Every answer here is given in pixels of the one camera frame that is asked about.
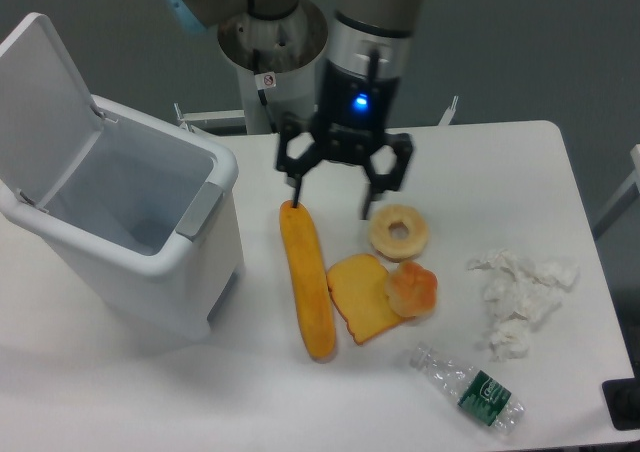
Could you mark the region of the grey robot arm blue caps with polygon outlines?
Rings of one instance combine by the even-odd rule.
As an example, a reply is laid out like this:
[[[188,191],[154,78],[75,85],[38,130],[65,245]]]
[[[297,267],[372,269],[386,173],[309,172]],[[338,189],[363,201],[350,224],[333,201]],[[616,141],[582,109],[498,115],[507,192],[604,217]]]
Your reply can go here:
[[[275,167],[295,191],[323,161],[361,167],[365,203],[397,191],[413,153],[387,131],[422,0],[168,0],[188,30],[215,28],[237,71],[247,131],[279,137]]]

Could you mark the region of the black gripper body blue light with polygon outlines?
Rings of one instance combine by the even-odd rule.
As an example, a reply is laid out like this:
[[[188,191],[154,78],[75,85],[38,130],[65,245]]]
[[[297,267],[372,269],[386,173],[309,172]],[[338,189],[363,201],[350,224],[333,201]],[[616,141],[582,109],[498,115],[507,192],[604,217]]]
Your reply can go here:
[[[323,161],[362,166],[384,147],[384,133],[399,78],[358,75],[329,61],[324,70],[317,112],[326,139]]]

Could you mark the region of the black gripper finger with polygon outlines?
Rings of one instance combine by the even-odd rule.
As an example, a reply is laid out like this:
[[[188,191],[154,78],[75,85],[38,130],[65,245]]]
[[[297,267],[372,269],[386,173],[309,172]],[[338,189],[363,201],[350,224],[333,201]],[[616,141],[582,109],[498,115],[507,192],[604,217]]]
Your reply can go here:
[[[308,133],[311,143],[297,157],[288,153],[289,145],[301,134]],[[302,119],[292,112],[282,116],[275,168],[286,175],[286,182],[293,188],[292,207],[299,205],[304,176],[326,158],[327,142],[320,135],[315,116]]]
[[[388,147],[394,160],[384,173],[376,170],[369,154],[362,165],[369,184],[361,207],[360,218],[367,220],[371,204],[378,201],[386,191],[397,192],[401,189],[404,177],[414,152],[413,138],[409,133],[384,133],[385,147]]]

